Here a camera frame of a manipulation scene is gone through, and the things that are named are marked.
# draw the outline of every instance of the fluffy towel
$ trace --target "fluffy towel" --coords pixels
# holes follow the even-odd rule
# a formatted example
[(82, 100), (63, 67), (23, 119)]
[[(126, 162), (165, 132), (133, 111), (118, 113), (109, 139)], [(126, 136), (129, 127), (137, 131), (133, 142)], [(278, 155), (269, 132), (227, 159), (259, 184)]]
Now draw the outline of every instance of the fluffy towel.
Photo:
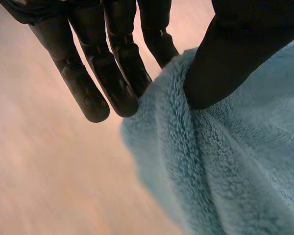
[(227, 99), (191, 110), (176, 57), (122, 124), (142, 182), (199, 235), (294, 235), (294, 42)]

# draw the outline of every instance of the light blue fabric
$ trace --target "light blue fabric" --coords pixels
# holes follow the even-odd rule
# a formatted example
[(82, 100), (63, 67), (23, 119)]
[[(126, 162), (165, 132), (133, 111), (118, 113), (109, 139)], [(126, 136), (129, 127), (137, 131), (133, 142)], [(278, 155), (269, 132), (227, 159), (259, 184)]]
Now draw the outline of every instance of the light blue fabric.
[(294, 42), (204, 111), (182, 89), (195, 52), (123, 121), (142, 182), (185, 234), (294, 235)]

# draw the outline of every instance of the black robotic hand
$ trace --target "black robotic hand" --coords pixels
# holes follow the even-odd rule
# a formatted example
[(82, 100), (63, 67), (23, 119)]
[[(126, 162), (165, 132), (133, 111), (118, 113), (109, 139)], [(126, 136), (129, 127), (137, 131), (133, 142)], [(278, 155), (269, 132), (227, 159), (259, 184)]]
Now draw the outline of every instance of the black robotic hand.
[[(121, 117), (136, 113), (138, 99), (151, 83), (132, 36), (136, 0), (0, 0), (0, 3), (17, 21), (29, 24), (89, 121), (104, 121), (110, 110), (78, 55), (69, 23), (116, 113)], [(178, 55), (172, 37), (166, 32), (171, 0), (138, 0), (138, 4), (145, 43), (163, 67)], [(105, 25), (113, 53), (108, 48)]]

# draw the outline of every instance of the wooden floor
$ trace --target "wooden floor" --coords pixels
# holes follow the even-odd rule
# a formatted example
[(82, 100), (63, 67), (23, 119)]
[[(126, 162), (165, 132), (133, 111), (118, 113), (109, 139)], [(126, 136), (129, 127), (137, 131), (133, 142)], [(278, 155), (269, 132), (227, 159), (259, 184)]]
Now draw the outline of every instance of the wooden floor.
[[(199, 45), (212, 16), (209, 0), (173, 0), (168, 32), (180, 52)], [(136, 178), (120, 123), (113, 112), (88, 122), (48, 53), (0, 6), (0, 235), (181, 234)]]

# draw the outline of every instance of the plush fabric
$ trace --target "plush fabric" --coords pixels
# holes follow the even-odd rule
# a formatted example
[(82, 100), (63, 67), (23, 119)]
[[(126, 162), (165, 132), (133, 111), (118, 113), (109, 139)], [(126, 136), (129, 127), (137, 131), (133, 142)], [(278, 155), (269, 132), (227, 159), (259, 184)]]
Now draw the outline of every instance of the plush fabric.
[(173, 59), (125, 118), (138, 174), (184, 234), (294, 235), (294, 42), (225, 100), (191, 110)]

